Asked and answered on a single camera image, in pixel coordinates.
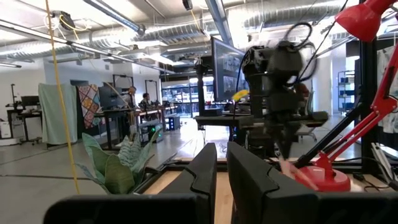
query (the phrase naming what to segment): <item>standing desk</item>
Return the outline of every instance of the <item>standing desk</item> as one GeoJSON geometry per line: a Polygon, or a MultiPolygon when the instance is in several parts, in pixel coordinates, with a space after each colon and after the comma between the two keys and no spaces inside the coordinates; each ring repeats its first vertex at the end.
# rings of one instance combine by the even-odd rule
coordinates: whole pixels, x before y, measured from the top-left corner
{"type": "Polygon", "coordinates": [[[103,110],[100,113],[96,113],[94,115],[95,118],[104,118],[105,119],[105,127],[106,127],[106,144],[102,144],[101,148],[104,151],[113,151],[117,150],[113,145],[118,144],[122,139],[123,139],[123,132],[120,131],[120,117],[125,116],[127,112],[130,112],[131,110],[128,108],[124,109],[115,109],[115,110],[103,110]],[[117,130],[118,130],[118,138],[112,140],[112,134],[111,134],[111,125],[109,124],[109,119],[116,119],[116,124],[117,124],[117,130]]]}
{"type": "Polygon", "coordinates": [[[21,140],[20,144],[24,144],[25,142],[32,142],[32,144],[34,144],[35,142],[38,143],[39,140],[41,140],[41,138],[29,139],[27,125],[26,125],[26,119],[27,118],[40,118],[40,125],[42,126],[43,125],[43,112],[36,111],[36,112],[20,113],[17,117],[22,119],[22,124],[24,125],[25,140],[21,140]]]}

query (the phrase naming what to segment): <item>red desk lamp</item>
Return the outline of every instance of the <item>red desk lamp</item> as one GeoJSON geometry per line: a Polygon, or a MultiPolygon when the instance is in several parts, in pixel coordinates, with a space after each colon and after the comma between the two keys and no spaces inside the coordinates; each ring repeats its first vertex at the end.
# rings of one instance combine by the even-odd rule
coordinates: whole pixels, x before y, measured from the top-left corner
{"type": "MultiPolygon", "coordinates": [[[[349,7],[336,15],[336,22],[344,27],[350,34],[360,40],[370,42],[379,30],[381,15],[391,4],[397,0],[367,0],[362,4],[349,7]]],[[[334,170],[331,163],[350,145],[364,136],[387,114],[397,108],[398,100],[389,95],[391,83],[394,80],[398,68],[398,48],[394,53],[384,72],[381,84],[372,102],[372,112],[354,127],[346,136],[339,139],[334,145],[337,151],[329,153],[320,152],[320,158],[314,166],[303,167],[300,170],[318,187],[322,192],[343,192],[350,191],[351,183],[346,174],[334,170]]],[[[306,180],[296,176],[296,180],[308,185],[306,180]]]]}

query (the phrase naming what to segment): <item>silver ductwork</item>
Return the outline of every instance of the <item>silver ductwork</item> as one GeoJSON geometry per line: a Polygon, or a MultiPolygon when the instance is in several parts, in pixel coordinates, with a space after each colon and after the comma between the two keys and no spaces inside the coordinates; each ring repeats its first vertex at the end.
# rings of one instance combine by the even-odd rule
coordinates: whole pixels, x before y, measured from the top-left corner
{"type": "MultiPolygon", "coordinates": [[[[231,26],[243,26],[248,32],[256,31],[262,26],[265,27],[281,26],[293,24],[301,21],[317,21],[325,16],[335,15],[344,1],[318,0],[313,6],[313,0],[289,1],[289,4],[282,3],[281,0],[270,0],[267,2],[258,2],[244,4],[228,9],[228,19],[232,20],[231,26]],[[245,20],[240,20],[242,25],[237,24],[235,18],[242,18],[250,15],[245,20]]],[[[119,47],[119,44],[132,45],[138,41],[153,40],[178,40],[186,37],[198,37],[207,34],[216,34],[217,28],[210,13],[204,13],[201,18],[200,26],[197,27],[192,17],[184,16],[175,19],[163,21],[164,23],[174,23],[173,26],[152,26],[148,27],[145,34],[137,35],[135,32],[127,30],[125,27],[114,29],[105,29],[90,33],[79,34],[79,44],[87,45],[97,49],[112,49],[119,47]]],[[[68,36],[67,39],[75,40],[74,36],[68,36]]],[[[69,54],[73,50],[65,45],[56,45],[56,53],[69,54]]],[[[41,41],[13,44],[0,48],[0,57],[24,60],[28,58],[48,57],[51,55],[51,46],[41,41]]]]}

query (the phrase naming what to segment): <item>monitor screen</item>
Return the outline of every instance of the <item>monitor screen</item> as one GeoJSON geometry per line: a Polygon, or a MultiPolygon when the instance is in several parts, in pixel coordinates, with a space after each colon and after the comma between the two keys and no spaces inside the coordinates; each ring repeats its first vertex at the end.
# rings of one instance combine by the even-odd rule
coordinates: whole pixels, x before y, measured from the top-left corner
{"type": "MultiPolygon", "coordinates": [[[[119,94],[121,94],[122,92],[121,88],[116,87],[114,89],[118,91],[119,94]]],[[[101,103],[101,106],[106,110],[115,108],[119,105],[124,105],[122,99],[120,99],[118,94],[115,93],[114,90],[108,85],[99,87],[98,93],[99,93],[99,102],[101,103]]]]}
{"type": "MultiPolygon", "coordinates": [[[[214,96],[216,101],[230,100],[236,93],[239,66],[244,52],[218,40],[211,38],[214,74],[214,96]]],[[[243,72],[239,76],[238,91],[245,88],[243,72]]]]}

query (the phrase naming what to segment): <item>black box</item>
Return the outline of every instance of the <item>black box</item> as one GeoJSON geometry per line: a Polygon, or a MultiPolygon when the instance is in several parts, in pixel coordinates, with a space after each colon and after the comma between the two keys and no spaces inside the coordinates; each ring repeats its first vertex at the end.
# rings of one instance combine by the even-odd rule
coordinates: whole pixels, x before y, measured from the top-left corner
{"type": "Polygon", "coordinates": [[[221,116],[221,115],[223,115],[222,108],[206,109],[205,112],[203,113],[203,116],[221,116]]]}

